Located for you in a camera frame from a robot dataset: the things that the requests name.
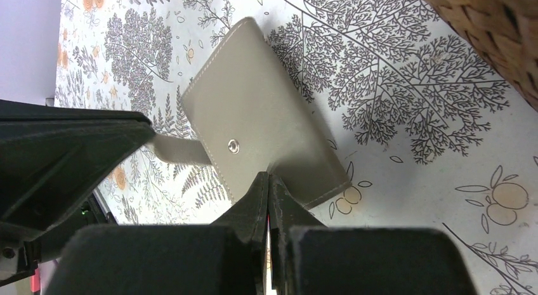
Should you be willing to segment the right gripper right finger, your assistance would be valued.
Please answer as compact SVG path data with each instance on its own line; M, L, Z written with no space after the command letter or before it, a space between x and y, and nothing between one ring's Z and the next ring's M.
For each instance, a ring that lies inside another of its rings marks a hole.
M322 294L327 289L327 227L304 209L284 182L269 175L268 223L272 286L278 294Z

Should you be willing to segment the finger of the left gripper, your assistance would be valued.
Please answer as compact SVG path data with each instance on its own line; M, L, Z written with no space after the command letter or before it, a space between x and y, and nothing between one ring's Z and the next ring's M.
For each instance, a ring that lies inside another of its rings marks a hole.
M1 229L44 232L155 135L139 112L1 101Z

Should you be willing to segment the grey leather card holder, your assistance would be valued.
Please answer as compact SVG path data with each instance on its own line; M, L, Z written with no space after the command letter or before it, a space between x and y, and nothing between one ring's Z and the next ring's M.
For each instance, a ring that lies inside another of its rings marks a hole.
M255 176L277 175L311 209L350 187L320 124L265 42L255 19L237 22L200 69L180 105L196 139L158 134L163 162L211 166L232 201Z

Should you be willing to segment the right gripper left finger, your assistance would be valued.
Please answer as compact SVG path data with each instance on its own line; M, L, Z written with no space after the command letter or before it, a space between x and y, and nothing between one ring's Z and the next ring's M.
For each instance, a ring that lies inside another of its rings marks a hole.
M259 172L246 194L212 224L228 232L223 252L225 294L264 294L269 174Z

